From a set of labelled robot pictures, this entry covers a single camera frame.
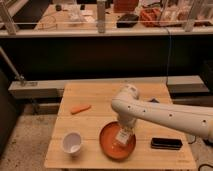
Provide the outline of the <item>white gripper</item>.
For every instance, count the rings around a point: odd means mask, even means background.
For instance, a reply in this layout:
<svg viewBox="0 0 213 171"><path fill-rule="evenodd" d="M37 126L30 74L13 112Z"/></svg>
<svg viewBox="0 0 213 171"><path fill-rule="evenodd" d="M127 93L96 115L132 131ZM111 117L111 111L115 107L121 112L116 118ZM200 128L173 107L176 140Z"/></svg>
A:
<svg viewBox="0 0 213 171"><path fill-rule="evenodd" d="M131 116L121 116L117 117L117 121L122 129L125 131L132 132L135 128L137 119Z"/></svg>

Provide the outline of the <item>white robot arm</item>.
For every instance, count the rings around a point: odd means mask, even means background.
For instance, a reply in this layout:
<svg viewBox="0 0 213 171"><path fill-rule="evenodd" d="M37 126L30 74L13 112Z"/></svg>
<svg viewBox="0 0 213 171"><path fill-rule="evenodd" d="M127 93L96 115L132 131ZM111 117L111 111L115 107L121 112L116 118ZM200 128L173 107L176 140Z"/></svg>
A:
<svg viewBox="0 0 213 171"><path fill-rule="evenodd" d="M213 108L140 101L138 89L131 84L112 99L111 108L122 127L134 128L136 120L142 119L213 143Z"/></svg>

